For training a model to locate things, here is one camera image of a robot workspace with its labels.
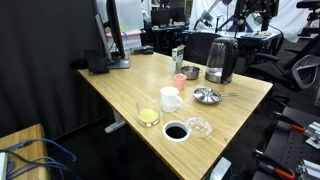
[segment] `metal bowl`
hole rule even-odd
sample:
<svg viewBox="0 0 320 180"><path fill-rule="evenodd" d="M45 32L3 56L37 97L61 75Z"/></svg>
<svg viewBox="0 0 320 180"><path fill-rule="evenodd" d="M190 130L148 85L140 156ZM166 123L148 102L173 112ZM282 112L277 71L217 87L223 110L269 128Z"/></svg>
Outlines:
<svg viewBox="0 0 320 180"><path fill-rule="evenodd" d="M215 104L221 99L220 93L210 88L198 88L193 91L193 96L202 104Z"/></svg>
<svg viewBox="0 0 320 180"><path fill-rule="evenodd" d="M196 66L183 66L181 73L187 76L187 79L198 79L200 68Z"/></svg>

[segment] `black floor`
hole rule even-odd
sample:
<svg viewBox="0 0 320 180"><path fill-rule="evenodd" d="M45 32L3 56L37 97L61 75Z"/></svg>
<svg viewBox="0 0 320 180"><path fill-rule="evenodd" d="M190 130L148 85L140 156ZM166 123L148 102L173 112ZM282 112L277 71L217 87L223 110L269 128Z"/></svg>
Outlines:
<svg viewBox="0 0 320 180"><path fill-rule="evenodd" d="M300 49L306 42L285 42L283 48ZM281 62L291 58L291 53L280 51ZM279 85L274 86L274 94L284 94L291 98L295 108L320 116L320 107L314 106L316 86L301 92L292 92ZM230 145L222 154L231 161L230 171L224 179L245 179L238 176L244 167L252 167L255 160L251 152L261 138L261 130L267 126L273 111L281 107L273 103L264 103L259 113L252 114L243 125ZM73 133L58 143L78 157L73 163L68 154L56 147L49 146L49 156L67 165L81 179L178 179L159 157L128 127L125 126L112 134L105 134L104 128L111 123L105 118L92 123L85 129ZM65 179L77 179L72 173L64 173ZM52 179L62 179L58 171L52 170Z"/></svg>

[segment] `small bowl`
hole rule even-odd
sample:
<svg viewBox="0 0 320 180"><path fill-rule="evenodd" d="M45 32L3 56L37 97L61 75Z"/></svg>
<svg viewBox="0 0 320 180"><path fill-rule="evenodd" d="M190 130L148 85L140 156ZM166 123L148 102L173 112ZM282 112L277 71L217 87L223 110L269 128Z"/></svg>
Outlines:
<svg viewBox="0 0 320 180"><path fill-rule="evenodd" d="M183 66L181 73L187 76L187 79L198 79L200 68L196 66Z"/></svg>

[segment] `wooden desk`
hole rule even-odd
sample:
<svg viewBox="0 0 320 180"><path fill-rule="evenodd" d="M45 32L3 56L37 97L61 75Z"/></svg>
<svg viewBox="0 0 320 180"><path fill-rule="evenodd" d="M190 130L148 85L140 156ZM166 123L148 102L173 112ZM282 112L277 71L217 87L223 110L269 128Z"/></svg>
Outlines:
<svg viewBox="0 0 320 180"><path fill-rule="evenodd" d="M174 113L162 112L159 124L148 128L137 121L135 98L147 94L160 99L160 89L173 86L171 57L155 53L131 55L130 59L129 69L111 70L101 75L88 70L79 72L181 179L201 179L205 175L272 87L271 83L236 74L229 84L215 84L204 79L205 66L184 61L184 65L197 65L203 72L197 80L188 80L186 88L179 92L183 105ZM199 87L213 88L221 93L236 92L238 96L225 97L217 105L203 105L193 97L193 91ZM193 116L211 123L213 133L209 137L190 136L187 141L174 143L163 136L165 123L185 121Z"/></svg>
<svg viewBox="0 0 320 180"><path fill-rule="evenodd" d="M35 138L43 138L43 127L40 124L36 124L34 126L31 126L29 128L23 129L21 131L18 131L16 133L10 134L8 136L5 136L0 139L0 149L5 149L9 146L12 146L14 144L17 144L19 142L29 140L29 139L35 139ZM27 160L33 160L35 158L45 156L47 154L46 147L43 142L37 141L33 142L23 148L16 149L13 152L19 154L23 158ZM18 160L15 157L8 156L9 160L12 160L15 164L15 167L20 167L24 164L24 162ZM17 178L16 180L25 180L25 179L49 179L48 171L45 167L38 167L34 168Z"/></svg>

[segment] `desk leg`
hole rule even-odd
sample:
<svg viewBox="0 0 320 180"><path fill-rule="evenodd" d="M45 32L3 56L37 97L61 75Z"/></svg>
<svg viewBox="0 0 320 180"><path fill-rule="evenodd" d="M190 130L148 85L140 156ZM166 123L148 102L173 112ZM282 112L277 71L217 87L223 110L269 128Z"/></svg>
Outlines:
<svg viewBox="0 0 320 180"><path fill-rule="evenodd" d="M110 126L108 126L104 129L107 134L112 133L113 131L121 128L122 126L124 126L126 124L126 122L122 119L120 114L116 110L114 110L113 108L112 108L112 110L113 110L113 116L114 116L114 119L116 120L116 122L112 123Z"/></svg>

